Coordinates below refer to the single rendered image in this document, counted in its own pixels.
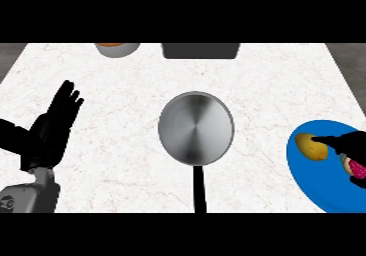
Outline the grey cup orange contents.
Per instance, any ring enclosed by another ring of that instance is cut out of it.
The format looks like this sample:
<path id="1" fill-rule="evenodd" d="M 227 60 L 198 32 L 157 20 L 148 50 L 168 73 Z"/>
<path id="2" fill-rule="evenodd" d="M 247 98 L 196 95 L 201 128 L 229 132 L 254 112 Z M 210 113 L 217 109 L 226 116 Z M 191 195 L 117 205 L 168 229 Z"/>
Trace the grey cup orange contents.
<path id="1" fill-rule="evenodd" d="M 123 58 L 129 56 L 137 50 L 139 46 L 139 43 L 96 43 L 96 48 L 101 54 L 109 58 Z"/>

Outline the yellow potato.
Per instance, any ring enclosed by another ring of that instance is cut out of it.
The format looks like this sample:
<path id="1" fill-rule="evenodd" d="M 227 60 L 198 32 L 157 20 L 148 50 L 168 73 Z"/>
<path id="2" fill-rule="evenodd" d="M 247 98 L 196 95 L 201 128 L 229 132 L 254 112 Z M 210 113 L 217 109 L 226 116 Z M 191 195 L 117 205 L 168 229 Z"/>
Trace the yellow potato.
<path id="1" fill-rule="evenodd" d="M 323 161 L 328 159 L 328 146 L 323 143 L 315 142 L 313 134 L 298 133 L 295 135 L 295 145 L 304 157 L 312 161 Z"/>

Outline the blue plate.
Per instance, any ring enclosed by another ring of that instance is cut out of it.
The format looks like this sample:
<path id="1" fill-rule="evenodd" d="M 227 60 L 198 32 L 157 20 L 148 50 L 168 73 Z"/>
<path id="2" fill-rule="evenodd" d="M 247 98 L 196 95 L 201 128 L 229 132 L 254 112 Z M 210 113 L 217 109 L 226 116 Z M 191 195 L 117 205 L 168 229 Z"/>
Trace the blue plate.
<path id="1" fill-rule="evenodd" d="M 325 212 L 366 212 L 366 190 L 352 183 L 335 150 L 328 148 L 323 161 L 310 160 L 298 150 L 295 136 L 300 133 L 340 136 L 353 131 L 356 128 L 341 122 L 313 120 L 295 128 L 287 143 L 287 161 L 294 180 Z"/>

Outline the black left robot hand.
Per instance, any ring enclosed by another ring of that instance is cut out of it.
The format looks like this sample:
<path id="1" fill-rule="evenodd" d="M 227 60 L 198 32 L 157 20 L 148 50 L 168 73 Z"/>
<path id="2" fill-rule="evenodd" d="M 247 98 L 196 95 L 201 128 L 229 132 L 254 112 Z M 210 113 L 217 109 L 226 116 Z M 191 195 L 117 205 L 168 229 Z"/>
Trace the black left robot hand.
<path id="1" fill-rule="evenodd" d="M 65 81 L 30 130 L 0 118 L 0 148 L 21 156 L 22 171 L 59 164 L 83 102 L 74 83 Z"/>

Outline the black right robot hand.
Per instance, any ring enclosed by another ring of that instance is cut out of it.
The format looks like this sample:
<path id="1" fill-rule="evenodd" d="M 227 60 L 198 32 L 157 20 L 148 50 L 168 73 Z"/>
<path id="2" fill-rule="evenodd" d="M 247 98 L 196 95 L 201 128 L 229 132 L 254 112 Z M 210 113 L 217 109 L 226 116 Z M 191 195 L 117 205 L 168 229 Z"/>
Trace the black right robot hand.
<path id="1" fill-rule="evenodd" d="M 337 154 L 344 154 L 357 164 L 366 167 L 366 132 L 354 131 L 341 136 L 315 136 L 315 142 L 328 145 Z M 352 177 L 350 181 L 354 185 L 366 190 L 366 177 Z"/>

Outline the pink frosted cupcake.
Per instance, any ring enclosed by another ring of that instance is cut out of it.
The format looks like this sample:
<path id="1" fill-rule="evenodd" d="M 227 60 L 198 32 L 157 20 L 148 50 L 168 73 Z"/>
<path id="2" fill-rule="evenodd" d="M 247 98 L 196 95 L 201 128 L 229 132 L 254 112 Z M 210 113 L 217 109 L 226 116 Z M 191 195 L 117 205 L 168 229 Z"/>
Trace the pink frosted cupcake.
<path id="1" fill-rule="evenodd" d="M 365 179 L 366 178 L 366 167 L 360 165 L 354 160 L 352 160 L 347 156 L 343 156 L 341 159 L 343 167 L 346 172 L 356 178 Z"/>

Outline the dark grey box appliance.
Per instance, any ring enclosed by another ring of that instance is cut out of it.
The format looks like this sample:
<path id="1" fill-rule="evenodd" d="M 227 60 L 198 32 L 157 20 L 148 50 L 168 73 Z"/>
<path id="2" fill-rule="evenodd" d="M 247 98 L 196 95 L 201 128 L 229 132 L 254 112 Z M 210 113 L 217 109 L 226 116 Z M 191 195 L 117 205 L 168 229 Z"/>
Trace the dark grey box appliance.
<path id="1" fill-rule="evenodd" d="M 164 43 L 167 59 L 235 59 L 239 43 Z"/>

